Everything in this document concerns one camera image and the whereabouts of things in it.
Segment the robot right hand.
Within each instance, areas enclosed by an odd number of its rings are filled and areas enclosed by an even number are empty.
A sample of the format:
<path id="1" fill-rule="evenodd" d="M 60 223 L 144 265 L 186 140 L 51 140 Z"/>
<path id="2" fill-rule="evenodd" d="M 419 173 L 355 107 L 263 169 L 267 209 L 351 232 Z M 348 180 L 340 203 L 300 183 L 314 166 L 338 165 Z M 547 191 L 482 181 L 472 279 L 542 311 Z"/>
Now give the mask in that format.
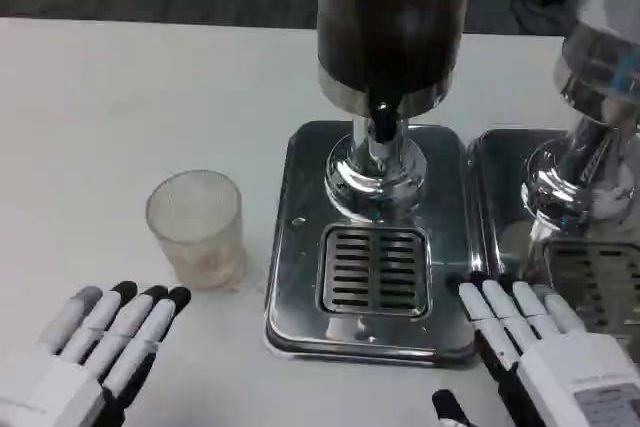
<path id="1" fill-rule="evenodd" d="M 555 290 L 481 273 L 449 284 L 515 425 L 638 425 L 638 365 Z"/>

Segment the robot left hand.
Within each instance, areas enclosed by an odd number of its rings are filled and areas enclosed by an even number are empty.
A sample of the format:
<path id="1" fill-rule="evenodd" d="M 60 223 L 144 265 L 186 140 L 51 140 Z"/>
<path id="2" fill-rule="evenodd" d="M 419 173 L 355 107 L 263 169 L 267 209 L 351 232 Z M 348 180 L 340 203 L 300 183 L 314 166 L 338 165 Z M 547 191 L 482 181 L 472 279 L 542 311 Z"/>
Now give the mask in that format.
<path id="1" fill-rule="evenodd" d="M 4 426 L 121 426 L 191 291 L 86 286 L 1 364 Z"/>

